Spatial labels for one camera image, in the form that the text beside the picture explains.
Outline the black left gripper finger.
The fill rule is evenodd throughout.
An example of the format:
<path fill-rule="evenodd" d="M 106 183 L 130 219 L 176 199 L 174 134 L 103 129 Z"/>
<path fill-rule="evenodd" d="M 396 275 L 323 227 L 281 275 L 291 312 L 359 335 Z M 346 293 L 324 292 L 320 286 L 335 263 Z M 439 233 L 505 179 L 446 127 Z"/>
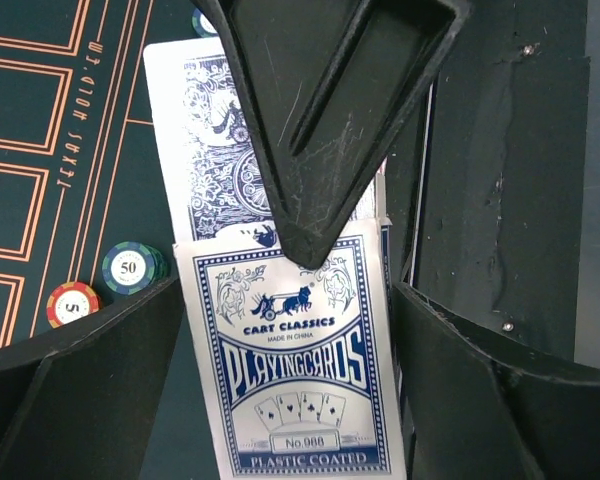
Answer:
<path fill-rule="evenodd" d="M 183 311 L 170 277 L 0 349 L 0 479 L 138 478 Z"/>
<path fill-rule="evenodd" d="M 419 479 L 600 479 L 600 369 L 393 287 Z"/>
<path fill-rule="evenodd" d="M 203 1 L 280 243 L 319 267 L 470 13 L 466 1 Z"/>

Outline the orange red poker chip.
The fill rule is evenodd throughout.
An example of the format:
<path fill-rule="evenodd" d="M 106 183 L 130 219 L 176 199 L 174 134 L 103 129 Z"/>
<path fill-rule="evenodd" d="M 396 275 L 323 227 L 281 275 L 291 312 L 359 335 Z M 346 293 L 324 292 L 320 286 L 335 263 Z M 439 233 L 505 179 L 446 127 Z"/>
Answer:
<path fill-rule="evenodd" d="M 53 328 L 67 325 L 99 311 L 101 299 L 87 284 L 77 281 L 57 286 L 49 296 L 46 315 Z"/>

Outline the green blue poker chip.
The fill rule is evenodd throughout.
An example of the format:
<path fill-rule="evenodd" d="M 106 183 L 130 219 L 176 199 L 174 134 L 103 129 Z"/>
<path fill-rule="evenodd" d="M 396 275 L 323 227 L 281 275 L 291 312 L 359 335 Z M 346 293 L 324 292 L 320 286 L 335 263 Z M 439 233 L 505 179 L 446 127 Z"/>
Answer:
<path fill-rule="evenodd" d="M 215 27 L 197 7 L 193 9 L 191 24 L 194 32 L 200 38 L 211 38 L 218 36 Z"/>
<path fill-rule="evenodd" d="M 110 290 L 133 295 L 168 277 L 170 266 L 156 248 L 141 242 L 123 241 L 106 253 L 101 270 Z"/>

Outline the blue back playing card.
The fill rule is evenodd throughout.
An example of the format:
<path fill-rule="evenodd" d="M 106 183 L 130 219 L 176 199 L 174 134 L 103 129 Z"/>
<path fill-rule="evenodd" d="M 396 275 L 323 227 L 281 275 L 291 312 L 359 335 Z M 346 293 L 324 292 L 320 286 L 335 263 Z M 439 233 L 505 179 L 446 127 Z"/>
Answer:
<path fill-rule="evenodd" d="M 229 63 L 217 38 L 147 46 L 151 115 L 176 242 L 277 234 Z"/>

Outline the blue playing card deck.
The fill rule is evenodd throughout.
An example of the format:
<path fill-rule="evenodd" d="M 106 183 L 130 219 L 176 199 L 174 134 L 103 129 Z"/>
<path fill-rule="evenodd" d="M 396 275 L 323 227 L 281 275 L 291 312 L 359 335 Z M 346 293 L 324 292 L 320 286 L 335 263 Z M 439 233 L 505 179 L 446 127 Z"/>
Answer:
<path fill-rule="evenodd" d="M 174 255 L 222 478 L 406 477 L 378 220 L 315 270 L 242 236 Z"/>

